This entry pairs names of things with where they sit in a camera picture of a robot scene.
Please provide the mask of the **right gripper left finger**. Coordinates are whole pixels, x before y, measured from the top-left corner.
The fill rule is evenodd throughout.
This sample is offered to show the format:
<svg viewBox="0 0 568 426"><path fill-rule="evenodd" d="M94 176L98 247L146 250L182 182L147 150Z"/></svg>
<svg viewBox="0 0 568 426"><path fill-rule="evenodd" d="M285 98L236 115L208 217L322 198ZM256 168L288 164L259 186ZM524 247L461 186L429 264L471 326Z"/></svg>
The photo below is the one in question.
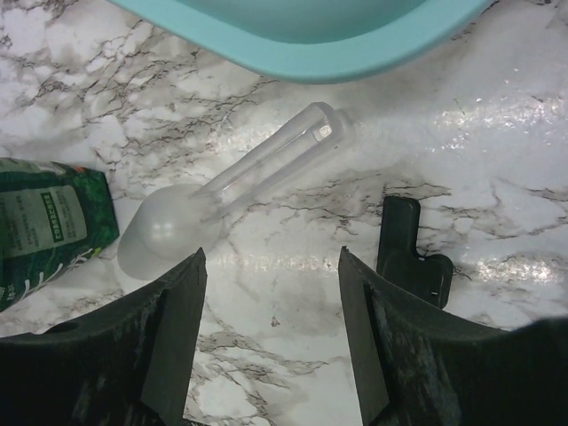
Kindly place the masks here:
<svg viewBox="0 0 568 426"><path fill-rule="evenodd" d="M3 425L187 425L207 287L198 249L142 288L1 340Z"/></svg>

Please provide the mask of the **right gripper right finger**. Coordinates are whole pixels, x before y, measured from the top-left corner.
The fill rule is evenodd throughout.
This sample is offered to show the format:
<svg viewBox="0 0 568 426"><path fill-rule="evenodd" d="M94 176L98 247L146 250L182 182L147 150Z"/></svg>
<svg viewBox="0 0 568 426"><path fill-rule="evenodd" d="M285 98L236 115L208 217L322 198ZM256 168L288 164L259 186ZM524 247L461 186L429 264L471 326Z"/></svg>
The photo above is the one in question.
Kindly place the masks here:
<svg viewBox="0 0 568 426"><path fill-rule="evenodd" d="M388 282L347 248L338 273L366 425L566 424L566 319L483 326Z"/></svg>

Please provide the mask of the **teal white litter box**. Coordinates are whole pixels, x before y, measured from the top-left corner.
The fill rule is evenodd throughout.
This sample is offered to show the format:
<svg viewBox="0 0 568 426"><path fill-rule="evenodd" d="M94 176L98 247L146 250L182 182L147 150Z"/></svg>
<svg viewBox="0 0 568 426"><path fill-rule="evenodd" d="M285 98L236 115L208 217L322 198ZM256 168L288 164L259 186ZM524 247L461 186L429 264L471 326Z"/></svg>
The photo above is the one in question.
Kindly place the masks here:
<svg viewBox="0 0 568 426"><path fill-rule="evenodd" d="M445 41L489 7L479 1L154 1L114 4L260 75L344 83Z"/></svg>

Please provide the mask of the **green litter bag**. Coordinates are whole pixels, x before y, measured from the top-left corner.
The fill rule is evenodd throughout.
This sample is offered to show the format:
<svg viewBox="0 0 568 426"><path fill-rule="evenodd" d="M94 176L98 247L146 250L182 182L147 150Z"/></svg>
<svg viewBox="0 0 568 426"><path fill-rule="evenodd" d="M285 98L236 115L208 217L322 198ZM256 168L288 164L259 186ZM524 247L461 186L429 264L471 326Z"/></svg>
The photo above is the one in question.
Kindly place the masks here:
<svg viewBox="0 0 568 426"><path fill-rule="evenodd" d="M1 160L1 308L96 256L119 236L103 172Z"/></svg>

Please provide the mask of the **black bag clip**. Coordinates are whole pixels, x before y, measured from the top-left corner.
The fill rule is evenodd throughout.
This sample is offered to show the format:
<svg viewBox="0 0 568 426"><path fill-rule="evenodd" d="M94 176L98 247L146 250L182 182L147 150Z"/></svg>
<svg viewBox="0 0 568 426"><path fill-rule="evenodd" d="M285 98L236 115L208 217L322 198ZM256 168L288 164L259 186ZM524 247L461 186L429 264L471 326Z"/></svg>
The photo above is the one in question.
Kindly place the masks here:
<svg viewBox="0 0 568 426"><path fill-rule="evenodd" d="M417 251L420 214L417 200L384 198L375 270L388 282L442 309L448 302L454 264L447 256Z"/></svg>

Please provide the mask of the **clear plastic scoop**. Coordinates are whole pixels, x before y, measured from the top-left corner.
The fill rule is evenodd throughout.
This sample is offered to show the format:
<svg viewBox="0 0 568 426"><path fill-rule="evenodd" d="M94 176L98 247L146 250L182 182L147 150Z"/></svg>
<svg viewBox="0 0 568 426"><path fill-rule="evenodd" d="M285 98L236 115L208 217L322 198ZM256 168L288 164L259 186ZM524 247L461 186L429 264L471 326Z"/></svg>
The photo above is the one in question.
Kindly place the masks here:
<svg viewBox="0 0 568 426"><path fill-rule="evenodd" d="M121 270L134 279L153 280L197 249L212 249L227 217L323 164L352 133L343 110L314 102L207 184L154 191L122 234Z"/></svg>

